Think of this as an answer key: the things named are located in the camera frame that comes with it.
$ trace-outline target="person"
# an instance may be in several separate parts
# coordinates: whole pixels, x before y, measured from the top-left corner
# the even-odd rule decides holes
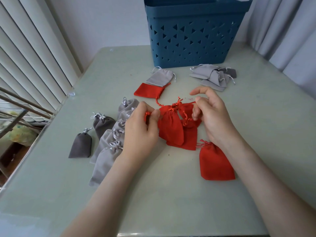
[[[210,141],[227,156],[263,218],[271,237],[316,236],[316,212],[282,183],[234,127],[224,102],[209,87],[197,87],[193,119],[202,118]],[[152,112],[148,126],[146,111]],[[124,194],[158,141],[159,110],[141,102],[125,125],[124,149],[87,206],[61,236],[116,236]]]

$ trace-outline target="forearm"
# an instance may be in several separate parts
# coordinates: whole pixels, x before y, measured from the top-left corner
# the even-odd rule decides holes
[[[129,163],[126,159],[128,158],[122,155],[116,159],[85,209],[64,231],[63,237],[113,234],[125,192],[138,170],[138,166]]]
[[[316,236],[315,211],[282,183],[239,135],[223,152],[254,199],[273,236]]]

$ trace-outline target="table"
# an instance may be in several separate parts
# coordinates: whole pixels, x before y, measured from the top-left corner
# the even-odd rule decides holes
[[[234,43],[224,66],[237,69],[236,85],[219,93],[231,119],[264,162],[316,207],[316,102],[250,47]],[[149,46],[103,48],[63,107],[0,193],[0,230],[10,236],[58,236],[95,188],[89,159],[68,159],[77,133],[92,126],[92,112],[116,117],[124,96],[153,68]],[[172,68],[177,82],[159,102],[190,102],[199,80],[188,67]],[[154,99],[145,100],[158,108]],[[93,148],[96,148],[96,134]],[[198,139],[206,139],[203,125]],[[267,230],[240,179],[206,181],[199,150],[159,141],[124,201],[119,236],[263,235]]]

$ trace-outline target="storage bin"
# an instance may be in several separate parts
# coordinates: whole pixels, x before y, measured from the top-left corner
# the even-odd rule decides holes
[[[154,66],[224,62],[252,0],[144,0]]]

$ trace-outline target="person's left hand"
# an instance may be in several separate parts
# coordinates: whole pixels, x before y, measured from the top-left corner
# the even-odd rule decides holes
[[[151,112],[148,126],[144,121],[145,113]],[[158,141],[158,120],[160,110],[155,110],[142,101],[125,123],[123,158],[139,167]]]

